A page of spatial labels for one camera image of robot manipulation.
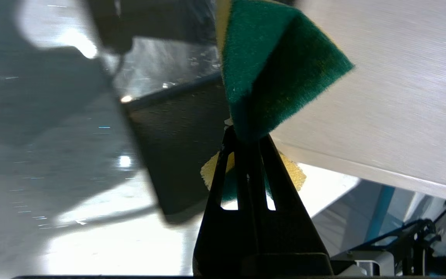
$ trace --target green sponge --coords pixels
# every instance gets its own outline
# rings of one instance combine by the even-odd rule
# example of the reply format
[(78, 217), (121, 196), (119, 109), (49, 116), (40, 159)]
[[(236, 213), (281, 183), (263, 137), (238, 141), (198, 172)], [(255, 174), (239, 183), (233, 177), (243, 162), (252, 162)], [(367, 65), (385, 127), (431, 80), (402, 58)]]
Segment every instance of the green sponge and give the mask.
[(219, 0), (216, 36), (235, 132), (256, 141), (353, 68), (293, 7)]

